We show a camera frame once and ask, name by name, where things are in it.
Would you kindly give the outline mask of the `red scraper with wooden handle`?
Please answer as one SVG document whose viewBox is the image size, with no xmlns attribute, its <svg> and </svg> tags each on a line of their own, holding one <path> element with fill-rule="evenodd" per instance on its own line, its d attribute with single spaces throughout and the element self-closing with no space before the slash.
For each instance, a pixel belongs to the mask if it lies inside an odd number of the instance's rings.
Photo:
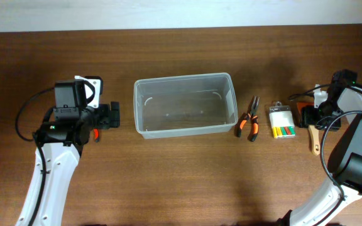
<svg viewBox="0 0 362 226">
<path fill-rule="evenodd" d="M 299 113 L 299 121 L 300 121 L 300 111 L 303 107 L 307 105 L 313 105 L 314 103 L 311 102 L 297 102 L 297 110 Z M 320 154 L 320 141 L 319 141 L 319 130 L 317 130 L 314 126 L 309 126 L 308 129 L 309 135 L 310 135 L 310 148 L 311 152 L 314 156 L 318 156 Z"/>
</svg>

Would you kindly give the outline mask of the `red black cutting pliers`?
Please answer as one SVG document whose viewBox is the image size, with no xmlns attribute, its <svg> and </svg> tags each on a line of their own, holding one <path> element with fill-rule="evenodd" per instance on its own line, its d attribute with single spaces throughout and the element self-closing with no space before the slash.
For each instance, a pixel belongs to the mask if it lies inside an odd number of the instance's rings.
<svg viewBox="0 0 362 226">
<path fill-rule="evenodd" d="M 98 143 L 100 141 L 100 132 L 98 129 L 94 129 L 93 132 L 94 132 L 94 141 Z"/>
</svg>

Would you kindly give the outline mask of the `clear case of coloured bits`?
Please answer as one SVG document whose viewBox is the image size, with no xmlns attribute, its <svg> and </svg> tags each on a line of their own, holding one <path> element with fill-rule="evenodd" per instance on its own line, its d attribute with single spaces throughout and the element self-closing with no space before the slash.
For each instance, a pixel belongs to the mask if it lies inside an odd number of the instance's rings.
<svg viewBox="0 0 362 226">
<path fill-rule="evenodd" d="M 276 102 L 269 108 L 269 120 L 275 139 L 296 136 L 292 111 L 288 105 Z"/>
</svg>

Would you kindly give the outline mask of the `orange black needle-nose pliers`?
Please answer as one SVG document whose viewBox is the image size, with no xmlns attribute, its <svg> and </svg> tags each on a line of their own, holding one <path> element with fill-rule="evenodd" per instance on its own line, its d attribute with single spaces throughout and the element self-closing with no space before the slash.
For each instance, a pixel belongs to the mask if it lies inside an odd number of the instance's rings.
<svg viewBox="0 0 362 226">
<path fill-rule="evenodd" d="M 258 115 L 256 113 L 256 111 L 258 110 L 259 101 L 260 101 L 260 98 L 255 95 L 253 97 L 251 106 L 249 107 L 248 111 L 245 112 L 240 117 L 240 120 L 237 124 L 237 131 L 236 131 L 237 137 L 241 137 L 245 124 L 248 121 L 251 121 L 252 127 L 251 127 L 251 132 L 250 132 L 250 141 L 254 142 L 256 140 L 256 138 L 258 136 L 258 132 L 259 132 Z"/>
</svg>

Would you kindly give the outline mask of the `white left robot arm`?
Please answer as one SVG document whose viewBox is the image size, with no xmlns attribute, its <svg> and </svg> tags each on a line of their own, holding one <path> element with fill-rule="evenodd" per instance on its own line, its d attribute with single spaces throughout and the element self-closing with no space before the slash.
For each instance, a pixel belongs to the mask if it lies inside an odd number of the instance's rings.
<svg viewBox="0 0 362 226">
<path fill-rule="evenodd" d="M 98 142 L 98 130 L 120 125 L 119 102 L 87 107 L 76 120 L 51 121 L 56 112 L 49 108 L 33 134 L 35 167 L 16 225 L 61 225 L 70 180 L 91 131 Z"/>
</svg>

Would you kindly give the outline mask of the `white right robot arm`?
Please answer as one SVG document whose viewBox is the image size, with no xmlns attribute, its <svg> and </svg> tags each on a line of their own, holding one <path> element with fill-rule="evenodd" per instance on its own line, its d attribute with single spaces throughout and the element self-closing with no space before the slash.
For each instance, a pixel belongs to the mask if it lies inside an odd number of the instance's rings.
<svg viewBox="0 0 362 226">
<path fill-rule="evenodd" d="M 321 117 L 315 126 L 324 131 L 319 151 L 327 178 L 307 202 L 289 210 L 277 225 L 329 225 L 340 211 L 362 198 L 362 85 L 357 78 L 354 71 L 340 70 L 325 85 L 325 92 L 316 85 L 304 93 L 314 97 L 314 107 Z M 347 118 L 349 126 L 325 158 L 329 130 L 342 117 Z"/>
</svg>

